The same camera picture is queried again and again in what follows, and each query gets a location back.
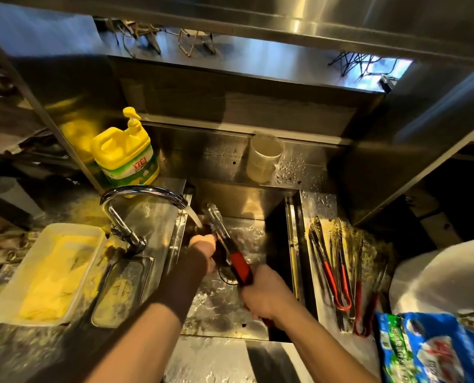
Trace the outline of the white plastic rectangular container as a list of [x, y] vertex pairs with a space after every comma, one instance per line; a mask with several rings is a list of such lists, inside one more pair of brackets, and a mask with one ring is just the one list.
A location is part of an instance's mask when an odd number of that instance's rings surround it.
[[75, 295], [74, 302], [67, 312], [65, 321], [69, 323], [72, 320], [74, 312], [76, 311], [83, 297], [87, 282], [91, 277], [91, 272], [103, 262], [102, 257], [107, 238], [105, 232], [100, 227], [81, 224], [56, 223], [48, 225], [38, 235], [36, 241], [25, 254], [22, 262], [18, 265], [16, 271], [13, 273], [13, 276], [2, 290], [0, 294], [0, 323], [24, 327], [54, 327], [63, 325], [56, 323], [30, 323], [18, 318], [20, 307], [29, 289], [31, 280], [40, 262], [52, 252], [55, 245], [55, 235], [57, 234], [79, 234], [96, 236], [100, 238], [99, 249], [93, 256], [88, 266], [87, 273], [83, 277], [77, 294]]

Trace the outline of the person's right hand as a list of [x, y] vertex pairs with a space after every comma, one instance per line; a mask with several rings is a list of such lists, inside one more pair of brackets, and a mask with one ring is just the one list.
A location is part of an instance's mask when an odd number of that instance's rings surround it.
[[280, 275], [272, 270], [272, 287], [241, 287], [240, 298], [244, 306], [256, 317], [274, 322], [281, 313], [297, 303], [297, 299]]

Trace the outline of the blue green plastic bag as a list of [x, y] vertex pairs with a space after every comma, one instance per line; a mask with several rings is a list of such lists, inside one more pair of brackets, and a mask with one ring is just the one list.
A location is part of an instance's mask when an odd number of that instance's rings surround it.
[[474, 383], [474, 332], [451, 314], [375, 313], [382, 383]]

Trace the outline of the person's left forearm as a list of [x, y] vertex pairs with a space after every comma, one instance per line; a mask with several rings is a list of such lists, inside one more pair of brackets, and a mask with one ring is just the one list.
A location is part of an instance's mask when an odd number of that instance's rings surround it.
[[150, 297], [82, 383], [160, 383], [183, 325], [153, 321], [146, 313]]

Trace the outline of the sink drain strainer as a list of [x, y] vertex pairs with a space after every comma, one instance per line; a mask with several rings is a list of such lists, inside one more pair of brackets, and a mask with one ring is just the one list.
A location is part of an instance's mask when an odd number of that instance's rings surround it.
[[223, 266], [218, 268], [218, 275], [222, 282], [230, 286], [239, 285], [239, 281], [231, 267]]

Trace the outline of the stainless steel shelf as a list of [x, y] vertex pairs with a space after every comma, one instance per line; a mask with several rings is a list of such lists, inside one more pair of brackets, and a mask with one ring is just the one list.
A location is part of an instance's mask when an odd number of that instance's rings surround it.
[[[474, 0], [0, 0], [33, 11], [73, 12], [168, 28], [162, 55], [139, 62], [220, 70], [305, 85], [336, 83], [322, 61], [339, 51], [474, 72]], [[217, 54], [185, 56], [180, 28], [214, 34]]]

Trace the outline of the black arm sleeve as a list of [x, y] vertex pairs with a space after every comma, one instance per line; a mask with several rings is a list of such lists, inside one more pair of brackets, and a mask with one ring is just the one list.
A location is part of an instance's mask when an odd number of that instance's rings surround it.
[[155, 322], [169, 323], [176, 319], [182, 326], [205, 276], [205, 258], [188, 249], [152, 293], [146, 313]]

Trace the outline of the stainless steel sink basin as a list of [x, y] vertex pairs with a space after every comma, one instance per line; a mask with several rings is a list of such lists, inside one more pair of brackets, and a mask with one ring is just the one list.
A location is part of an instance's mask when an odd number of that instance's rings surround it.
[[[184, 196], [205, 224], [206, 205], [215, 204], [246, 262], [269, 265], [297, 300], [318, 318], [299, 190], [200, 179], [186, 185]], [[218, 268], [228, 266], [223, 254], [224, 248], [218, 248], [218, 267], [203, 279], [196, 292], [182, 334], [290, 343], [284, 331], [253, 319], [242, 304], [237, 285], [221, 281]]]

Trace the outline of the clear plastic measuring cup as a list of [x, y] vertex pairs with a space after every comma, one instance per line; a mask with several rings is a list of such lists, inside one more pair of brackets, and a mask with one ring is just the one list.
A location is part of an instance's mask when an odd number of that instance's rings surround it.
[[257, 133], [251, 137], [246, 174], [256, 183], [266, 183], [284, 153], [284, 143], [274, 135]]

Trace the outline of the yellow dish soap pump bottle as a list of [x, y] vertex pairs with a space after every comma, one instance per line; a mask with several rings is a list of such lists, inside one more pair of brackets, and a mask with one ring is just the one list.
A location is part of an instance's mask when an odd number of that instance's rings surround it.
[[91, 141], [91, 153], [112, 188], [150, 185], [159, 175], [157, 154], [133, 107], [123, 109], [127, 128], [111, 127]]

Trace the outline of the red handled metal tongs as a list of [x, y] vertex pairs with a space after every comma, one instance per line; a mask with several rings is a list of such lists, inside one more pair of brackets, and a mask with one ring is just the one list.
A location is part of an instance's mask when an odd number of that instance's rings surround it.
[[362, 332], [361, 335], [364, 338], [367, 338], [372, 333], [372, 321], [374, 318], [374, 312], [378, 302], [378, 296], [381, 291], [381, 285], [384, 280], [385, 275], [387, 274], [389, 266], [389, 261], [385, 261], [384, 264], [381, 264], [379, 267], [378, 275], [371, 289], [371, 294], [369, 301], [366, 305], [365, 313], [362, 318]]
[[322, 273], [325, 278], [326, 284], [329, 287], [329, 294], [332, 299], [332, 306], [335, 308], [332, 289], [333, 278], [330, 265], [329, 232], [329, 219], [323, 219], [317, 214], [310, 225], [308, 234], [310, 237], [311, 245], [315, 250], [316, 257], [320, 261]]
[[236, 277], [240, 286], [248, 286], [253, 284], [253, 271], [245, 260], [242, 252], [239, 250], [236, 242], [227, 231], [221, 212], [213, 203], [208, 203], [206, 207], [206, 215], [210, 222], [212, 231], [215, 232], [218, 240], [226, 251], [226, 260], [230, 263], [230, 268]]
[[360, 239], [357, 246], [354, 261], [354, 288], [353, 288], [353, 307], [355, 309], [353, 318], [353, 334], [359, 338], [366, 339], [368, 337], [367, 330], [359, 330], [359, 323], [362, 320], [361, 300], [362, 300], [362, 250], [364, 247], [364, 238]]
[[330, 265], [333, 278], [333, 301], [337, 311], [346, 313], [349, 320], [356, 316], [349, 272], [344, 253], [343, 229], [339, 218], [329, 219]]

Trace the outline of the person's right forearm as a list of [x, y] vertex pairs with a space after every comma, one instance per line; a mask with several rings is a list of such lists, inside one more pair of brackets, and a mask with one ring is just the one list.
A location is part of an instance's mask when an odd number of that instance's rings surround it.
[[315, 383], [381, 383], [296, 300], [281, 300], [271, 316]]

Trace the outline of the small steel tray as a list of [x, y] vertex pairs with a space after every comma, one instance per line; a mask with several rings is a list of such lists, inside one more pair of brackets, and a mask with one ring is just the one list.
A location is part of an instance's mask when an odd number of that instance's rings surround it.
[[96, 328], [117, 328], [142, 303], [149, 273], [154, 266], [150, 257], [116, 260], [107, 272], [91, 315]]

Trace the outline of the chrome sink faucet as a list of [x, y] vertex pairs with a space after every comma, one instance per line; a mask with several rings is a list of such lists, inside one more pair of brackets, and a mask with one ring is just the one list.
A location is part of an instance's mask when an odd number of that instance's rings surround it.
[[100, 206], [111, 232], [127, 243], [127, 255], [151, 255], [166, 247], [176, 216], [189, 206], [185, 196], [153, 185], [126, 185], [106, 191]]

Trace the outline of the yellow cleaning cloth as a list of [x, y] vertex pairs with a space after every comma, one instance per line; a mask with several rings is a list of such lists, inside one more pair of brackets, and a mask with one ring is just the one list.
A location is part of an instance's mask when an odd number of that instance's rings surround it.
[[20, 307], [18, 318], [30, 323], [64, 324], [100, 238], [55, 235], [50, 254], [40, 262]]

